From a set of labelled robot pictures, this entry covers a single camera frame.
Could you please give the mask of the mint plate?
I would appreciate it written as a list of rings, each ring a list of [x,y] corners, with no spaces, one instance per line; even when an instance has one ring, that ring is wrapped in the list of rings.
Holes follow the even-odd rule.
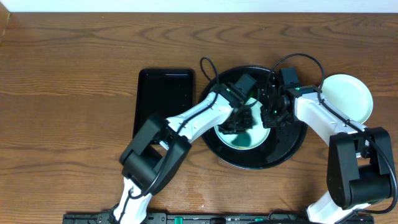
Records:
[[[336,74],[326,78],[322,92],[331,104],[356,122],[365,123],[373,112],[369,88],[351,75]]]
[[[248,149],[254,149],[255,147],[260,146],[268,137],[268,135],[271,132],[270,128],[264,128],[262,125],[261,121],[261,106],[262,103],[259,101],[256,101],[254,98],[250,98],[247,100],[245,105],[250,105],[253,104],[253,106],[250,107],[252,111],[252,117],[254,120],[254,125],[252,129],[246,130],[244,133],[248,133],[251,136],[252,139],[252,144],[250,148],[247,149],[240,149],[236,148],[231,144],[231,141],[236,137],[237,134],[223,134],[219,131],[219,125],[215,126],[215,133],[219,137],[219,139],[227,146],[232,147],[233,149],[237,150],[248,150]]]

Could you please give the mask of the green scrubbing sponge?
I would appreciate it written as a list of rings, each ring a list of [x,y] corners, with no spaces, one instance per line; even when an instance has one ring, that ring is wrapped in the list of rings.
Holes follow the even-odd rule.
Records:
[[[231,141],[231,144],[236,148],[247,149],[251,147],[252,139],[250,134],[241,133],[236,135],[236,137]]]

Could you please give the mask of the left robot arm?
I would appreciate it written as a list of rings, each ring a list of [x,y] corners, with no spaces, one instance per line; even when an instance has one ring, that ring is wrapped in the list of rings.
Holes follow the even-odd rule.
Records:
[[[124,190],[111,214],[113,223],[142,223],[152,196],[174,177],[192,142],[242,111],[252,89],[252,84],[215,85],[203,101],[179,115],[148,118],[119,158]]]

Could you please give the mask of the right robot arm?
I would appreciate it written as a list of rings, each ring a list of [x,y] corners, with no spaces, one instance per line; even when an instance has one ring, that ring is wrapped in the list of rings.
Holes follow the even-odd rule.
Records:
[[[327,188],[306,209],[312,223],[343,223],[353,215],[372,213],[368,207],[385,199],[397,205],[397,177],[389,133],[382,127],[368,128],[333,106],[315,86],[270,87],[262,122],[273,128],[300,121],[311,127],[327,144]]]

